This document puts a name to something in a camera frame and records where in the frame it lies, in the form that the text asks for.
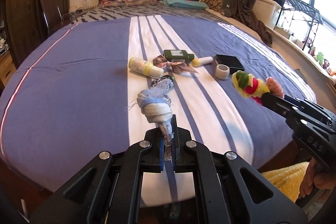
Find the right hand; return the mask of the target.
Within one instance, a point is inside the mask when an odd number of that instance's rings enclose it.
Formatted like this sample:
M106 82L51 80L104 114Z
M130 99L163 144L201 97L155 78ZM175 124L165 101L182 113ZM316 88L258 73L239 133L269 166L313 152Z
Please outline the right hand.
M320 190L332 191L335 188L335 174L318 173L317 161L312 158L299 186L299 198L310 195L314 186Z

